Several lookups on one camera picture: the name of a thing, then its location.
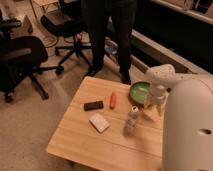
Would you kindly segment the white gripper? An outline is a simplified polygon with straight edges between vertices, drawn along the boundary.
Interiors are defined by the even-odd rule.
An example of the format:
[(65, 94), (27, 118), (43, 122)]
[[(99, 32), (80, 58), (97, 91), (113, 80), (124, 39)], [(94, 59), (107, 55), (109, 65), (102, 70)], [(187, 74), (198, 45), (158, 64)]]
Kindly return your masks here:
[(167, 93), (165, 87), (150, 87), (148, 95), (145, 100), (145, 108), (149, 109), (155, 106), (158, 115), (162, 116), (166, 99)]

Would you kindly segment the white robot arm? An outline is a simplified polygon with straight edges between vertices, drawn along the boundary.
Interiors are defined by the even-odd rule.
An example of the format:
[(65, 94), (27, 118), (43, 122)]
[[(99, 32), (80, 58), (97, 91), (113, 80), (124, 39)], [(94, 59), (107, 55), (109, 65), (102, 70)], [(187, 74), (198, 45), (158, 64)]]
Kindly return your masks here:
[(148, 101), (160, 104), (170, 88), (163, 121), (162, 171), (213, 171), (213, 75), (177, 73), (171, 64), (149, 68)]

